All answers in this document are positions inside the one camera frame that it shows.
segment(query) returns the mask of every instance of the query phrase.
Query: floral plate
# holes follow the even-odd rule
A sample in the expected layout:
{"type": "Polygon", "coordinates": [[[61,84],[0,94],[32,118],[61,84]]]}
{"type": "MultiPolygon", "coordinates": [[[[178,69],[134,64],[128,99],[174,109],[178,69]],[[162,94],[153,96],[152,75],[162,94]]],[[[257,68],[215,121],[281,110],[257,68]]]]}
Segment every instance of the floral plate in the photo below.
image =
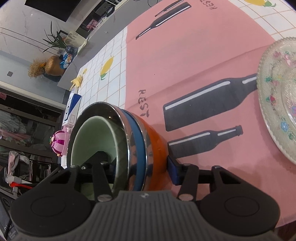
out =
{"type": "Polygon", "coordinates": [[[296,164],[296,38],[273,43],[257,73],[261,112],[281,152],[296,164]]]}

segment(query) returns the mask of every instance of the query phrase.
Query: box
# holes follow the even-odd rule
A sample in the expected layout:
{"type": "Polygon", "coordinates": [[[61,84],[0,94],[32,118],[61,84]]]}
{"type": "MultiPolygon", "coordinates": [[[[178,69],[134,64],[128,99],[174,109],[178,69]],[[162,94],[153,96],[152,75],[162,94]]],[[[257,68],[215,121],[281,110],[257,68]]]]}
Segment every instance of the box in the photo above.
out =
{"type": "Polygon", "coordinates": [[[76,93],[70,93],[62,126],[68,128],[74,126],[78,115],[80,101],[81,95],[78,95],[76,93]]]}

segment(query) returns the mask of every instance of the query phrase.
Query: wall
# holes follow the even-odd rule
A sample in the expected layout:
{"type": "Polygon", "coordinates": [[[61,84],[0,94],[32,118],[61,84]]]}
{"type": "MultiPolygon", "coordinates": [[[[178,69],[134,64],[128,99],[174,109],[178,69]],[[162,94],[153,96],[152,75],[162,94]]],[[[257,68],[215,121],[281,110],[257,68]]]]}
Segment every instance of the wall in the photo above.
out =
{"type": "Polygon", "coordinates": [[[43,40],[46,39],[44,29],[49,34],[52,21],[53,33],[60,30],[69,32],[77,29],[75,24],[63,22],[24,4],[25,0],[10,0],[0,9],[0,50],[29,62],[57,54],[57,50],[53,49],[42,53],[47,48],[43,40]]]}
{"type": "Polygon", "coordinates": [[[29,65],[25,61],[21,63],[16,60],[16,57],[12,59],[8,57],[8,54],[0,52],[0,81],[62,103],[65,90],[47,78],[30,78],[28,68],[29,65]],[[11,77],[7,76],[8,71],[13,72],[11,77]]]}

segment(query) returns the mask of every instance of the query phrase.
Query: black screen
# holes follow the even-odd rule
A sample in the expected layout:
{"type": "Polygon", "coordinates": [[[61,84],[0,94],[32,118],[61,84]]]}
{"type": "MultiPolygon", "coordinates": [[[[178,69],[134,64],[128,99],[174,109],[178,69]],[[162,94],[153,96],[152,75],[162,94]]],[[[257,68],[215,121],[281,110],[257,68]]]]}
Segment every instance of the black screen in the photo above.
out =
{"type": "Polygon", "coordinates": [[[26,0],[25,5],[66,22],[80,1],[81,0],[26,0]]]}

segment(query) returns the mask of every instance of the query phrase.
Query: pink toy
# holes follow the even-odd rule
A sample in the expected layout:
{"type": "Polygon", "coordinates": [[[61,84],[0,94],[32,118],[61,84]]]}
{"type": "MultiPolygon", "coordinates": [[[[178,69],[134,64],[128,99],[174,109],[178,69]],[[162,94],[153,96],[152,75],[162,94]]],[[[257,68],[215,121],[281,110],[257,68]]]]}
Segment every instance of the pink toy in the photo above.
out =
{"type": "Polygon", "coordinates": [[[69,137],[70,134],[68,133],[67,128],[64,127],[61,131],[57,131],[50,139],[52,150],[57,156],[64,156],[67,154],[69,137]]]}

